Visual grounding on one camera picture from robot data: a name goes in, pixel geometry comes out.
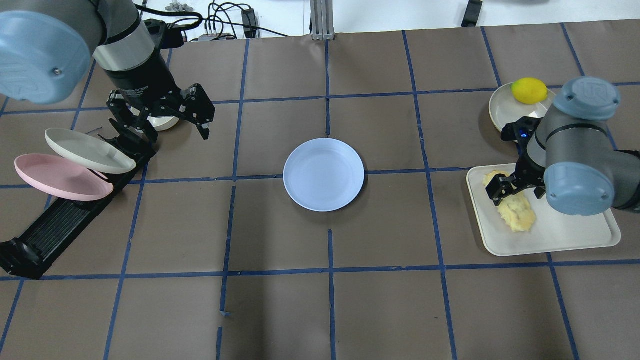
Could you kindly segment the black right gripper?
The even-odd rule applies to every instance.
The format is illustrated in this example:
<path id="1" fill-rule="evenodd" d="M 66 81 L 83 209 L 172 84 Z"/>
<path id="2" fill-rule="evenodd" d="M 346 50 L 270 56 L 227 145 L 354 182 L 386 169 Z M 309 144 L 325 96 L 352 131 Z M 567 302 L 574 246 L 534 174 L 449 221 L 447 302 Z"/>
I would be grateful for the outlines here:
<path id="1" fill-rule="evenodd" d="M 518 142 L 521 155 L 519 155 L 512 174 L 496 174 L 490 178 L 489 183 L 485 186 L 487 196 L 495 207 L 498 207 L 508 196 L 516 195 L 526 189 L 534 189 L 534 195 L 537 199 L 542 199 L 545 196 L 544 173 L 546 169 L 537 164 L 527 150 L 530 141 L 535 139 L 535 132 L 541 120 L 541 118 L 521 117 L 518 121 L 506 124 L 502 129 L 501 140 Z"/>

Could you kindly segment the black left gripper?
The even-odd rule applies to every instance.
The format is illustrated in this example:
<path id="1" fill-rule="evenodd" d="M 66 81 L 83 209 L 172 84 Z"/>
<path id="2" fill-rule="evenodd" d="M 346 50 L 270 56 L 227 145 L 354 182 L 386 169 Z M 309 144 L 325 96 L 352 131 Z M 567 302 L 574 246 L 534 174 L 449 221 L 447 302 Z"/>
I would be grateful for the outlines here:
<path id="1" fill-rule="evenodd" d="M 112 127 L 118 132 L 115 141 L 119 146 L 144 146 L 146 141 L 126 126 L 153 132 L 153 126 L 147 123 L 149 116 L 177 117 L 195 125 L 204 141 L 210 139 L 210 124 L 216 111 L 210 97 L 199 83 L 179 88 L 162 55 L 151 55 L 132 69 L 108 70 L 106 75 L 115 86 L 107 105 L 118 109 L 114 112 L 118 121 L 112 119 Z M 137 117 L 131 107 L 140 111 Z"/>

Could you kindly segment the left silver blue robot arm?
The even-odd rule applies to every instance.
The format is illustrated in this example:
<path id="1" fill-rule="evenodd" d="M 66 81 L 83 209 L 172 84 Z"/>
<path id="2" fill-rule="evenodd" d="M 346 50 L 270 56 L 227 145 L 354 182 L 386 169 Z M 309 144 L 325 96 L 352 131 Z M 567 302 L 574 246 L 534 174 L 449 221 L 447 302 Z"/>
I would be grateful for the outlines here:
<path id="1" fill-rule="evenodd" d="M 181 47 L 182 26 L 143 20 L 131 0 L 3 0 L 2 95 L 33 104 L 66 100 L 97 63 L 114 84 L 106 102 L 118 131 L 156 142 L 150 118 L 174 117 L 210 137 L 215 107 L 201 84 L 178 87 L 161 51 Z"/>

